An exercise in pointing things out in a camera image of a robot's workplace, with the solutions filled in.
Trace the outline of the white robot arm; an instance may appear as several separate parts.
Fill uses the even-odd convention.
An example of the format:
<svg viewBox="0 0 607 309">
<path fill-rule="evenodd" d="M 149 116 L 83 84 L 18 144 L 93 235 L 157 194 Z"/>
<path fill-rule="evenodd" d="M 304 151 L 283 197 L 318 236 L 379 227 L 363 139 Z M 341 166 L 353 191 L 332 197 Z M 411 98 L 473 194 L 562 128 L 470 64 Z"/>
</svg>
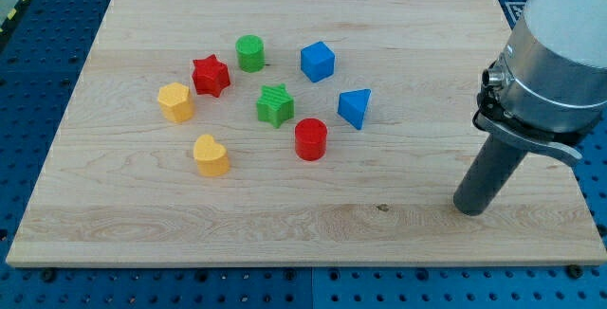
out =
<svg viewBox="0 0 607 309">
<path fill-rule="evenodd" d="M 477 103 L 473 122 L 489 134 L 477 162 L 577 164 L 606 106 L 606 0 L 527 0 Z"/>
</svg>

